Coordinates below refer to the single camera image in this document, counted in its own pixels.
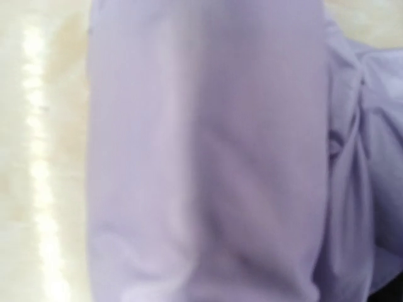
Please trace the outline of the lilac umbrella with black lining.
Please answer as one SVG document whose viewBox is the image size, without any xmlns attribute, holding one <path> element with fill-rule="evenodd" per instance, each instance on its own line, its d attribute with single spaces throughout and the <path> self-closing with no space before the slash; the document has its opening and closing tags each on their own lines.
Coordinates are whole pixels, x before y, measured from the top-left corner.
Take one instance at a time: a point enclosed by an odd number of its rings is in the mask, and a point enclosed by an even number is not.
<svg viewBox="0 0 403 302">
<path fill-rule="evenodd" d="M 322 1 L 94 1 L 95 301 L 367 301 L 402 277 L 402 50 Z"/>
</svg>

